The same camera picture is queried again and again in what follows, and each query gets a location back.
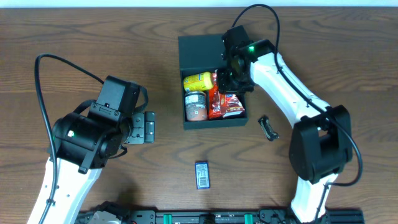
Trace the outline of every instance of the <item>red snack bag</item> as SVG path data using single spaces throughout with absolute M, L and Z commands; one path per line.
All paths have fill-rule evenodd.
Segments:
M 217 86 L 217 74 L 211 75 L 213 81 L 213 88 L 209 90 L 209 119 L 219 117 L 226 118 L 228 116 L 238 115 L 244 111 L 242 103 L 235 94 L 221 94 Z

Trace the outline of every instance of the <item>black cable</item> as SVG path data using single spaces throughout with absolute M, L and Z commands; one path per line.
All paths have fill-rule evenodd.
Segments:
M 283 78 L 285 79 L 285 81 L 290 85 L 290 87 L 292 87 L 298 95 L 300 95 L 305 102 L 308 103 L 308 105 L 312 106 L 314 109 L 316 109 L 320 114 L 322 114 L 324 117 L 326 117 L 332 124 L 334 124 L 351 142 L 352 146 L 354 147 L 354 151 L 356 154 L 356 157 L 358 158 L 358 173 L 355 177 L 354 180 L 352 180 L 351 182 L 348 183 L 326 183 L 325 184 L 325 189 L 323 190 L 322 193 L 322 198 L 325 197 L 326 191 L 328 189 L 329 185 L 334 185 L 334 186 L 340 186 L 340 187 L 349 187 L 352 186 L 354 184 L 356 184 L 362 176 L 362 171 L 363 171 L 363 162 L 362 162 L 362 156 L 361 153 L 358 149 L 358 146 L 356 145 L 354 139 L 351 137 L 350 134 L 348 134 L 348 132 L 345 130 L 344 127 L 342 127 L 342 125 L 337 122 L 337 120 L 335 118 L 333 118 L 332 116 L 330 116 L 328 113 L 326 113 L 323 109 L 321 109 L 320 107 L 318 107 L 315 103 L 312 103 L 311 99 L 308 99 L 285 75 L 282 67 L 279 65 L 278 63 L 278 59 L 277 59 L 277 55 L 278 55 L 278 47 L 279 47 L 279 37 L 280 37 L 280 22 L 279 22 L 279 18 L 278 15 L 276 14 L 275 10 L 273 8 L 271 8 L 270 6 L 267 6 L 265 4 L 254 4 L 252 6 L 249 6 L 247 8 L 245 8 L 235 19 L 232 27 L 235 26 L 236 22 L 238 21 L 238 19 L 249 9 L 254 8 L 254 7 L 264 7 L 267 8 L 268 10 L 270 10 L 273 15 L 275 16 L 276 22 L 277 22 L 277 35 L 276 35 L 276 45 L 275 45 L 275 52 L 274 52 L 274 61 L 275 61 L 275 65 L 277 67 L 278 72 L 283 76 Z M 315 219 L 317 219 L 318 213 L 319 213 L 319 209 L 322 205 L 323 199 L 321 200 L 320 206 L 317 208 L 318 212 L 317 215 L 315 216 Z
M 64 62 L 64 63 L 72 66 L 73 68 L 75 68 L 75 69 L 77 69 L 77 70 L 79 70 L 79 71 L 81 71 L 81 72 L 93 77 L 94 79 L 98 80 L 101 84 L 104 83 L 104 81 L 102 81 L 102 79 L 98 78 L 96 75 L 94 75 L 94 74 L 86 71 L 85 69 L 75 65 L 74 63 L 71 63 L 68 60 L 65 60 L 65 59 L 63 59 L 61 57 L 58 57 L 56 55 L 40 54 L 39 56 L 37 56 L 37 58 L 35 60 L 34 73 L 35 73 L 35 86 L 36 86 L 37 99 L 39 100 L 40 110 L 42 111 L 45 128 L 47 130 L 47 135 L 48 135 L 49 140 L 50 140 L 51 159 L 52 159 L 52 164 L 53 164 L 53 178 L 52 178 L 52 186 L 51 186 L 50 197 L 49 197 L 49 199 L 47 199 L 47 204 L 46 204 L 46 206 L 44 208 L 44 211 L 43 211 L 43 214 L 42 214 L 42 216 L 40 218 L 39 224 L 42 224 L 44 222 L 45 216 L 49 212 L 51 204 L 54 203 L 55 189 L 57 189 L 57 182 L 58 182 L 57 151 L 55 149 L 55 143 L 54 143 L 54 138 L 53 138 L 53 135 L 52 135 L 51 124 L 50 124 L 50 121 L 49 121 L 49 116 L 47 115 L 47 111 L 45 109 L 42 89 L 40 87 L 39 65 L 40 65 L 40 59 L 42 59 L 44 57 L 49 57 L 49 58 L 54 58 L 54 59 L 60 60 L 61 62 Z

